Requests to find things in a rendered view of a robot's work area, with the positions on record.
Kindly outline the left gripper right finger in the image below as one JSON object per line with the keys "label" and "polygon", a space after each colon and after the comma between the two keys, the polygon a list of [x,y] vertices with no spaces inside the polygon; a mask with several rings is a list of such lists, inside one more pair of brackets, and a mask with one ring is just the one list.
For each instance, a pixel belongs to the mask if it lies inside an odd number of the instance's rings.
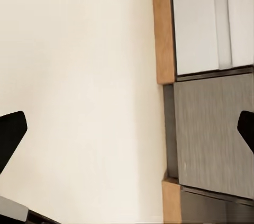
{"label": "left gripper right finger", "polygon": [[242,111],[238,120],[237,129],[254,153],[254,113]]}

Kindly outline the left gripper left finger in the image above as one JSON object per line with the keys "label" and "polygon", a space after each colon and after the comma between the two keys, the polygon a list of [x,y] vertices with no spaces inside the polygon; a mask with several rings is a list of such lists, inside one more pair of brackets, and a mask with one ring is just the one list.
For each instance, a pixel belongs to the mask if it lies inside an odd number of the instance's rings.
{"label": "left gripper left finger", "polygon": [[27,132],[23,111],[0,117],[0,174]]}

